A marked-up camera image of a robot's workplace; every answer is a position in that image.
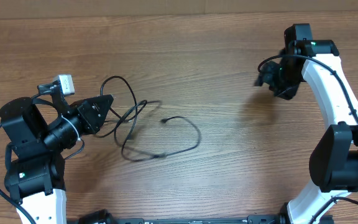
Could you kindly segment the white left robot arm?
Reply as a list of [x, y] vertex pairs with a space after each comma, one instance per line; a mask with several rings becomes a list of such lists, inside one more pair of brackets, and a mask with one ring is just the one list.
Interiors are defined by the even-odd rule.
[[66, 158], [82, 136], [102, 127], [111, 95], [52, 102], [38, 95], [12, 100], [0, 109], [1, 126], [11, 140], [6, 146], [4, 186], [22, 223], [67, 223]]

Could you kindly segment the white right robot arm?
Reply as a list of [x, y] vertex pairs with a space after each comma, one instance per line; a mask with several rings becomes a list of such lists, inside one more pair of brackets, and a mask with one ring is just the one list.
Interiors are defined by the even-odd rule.
[[249, 216], [249, 223], [332, 223], [329, 209], [358, 192], [358, 100], [331, 40], [316, 40], [309, 24], [284, 32], [285, 46], [258, 66], [255, 86], [292, 99], [307, 83], [318, 102], [325, 133], [309, 159], [310, 181], [276, 215]]

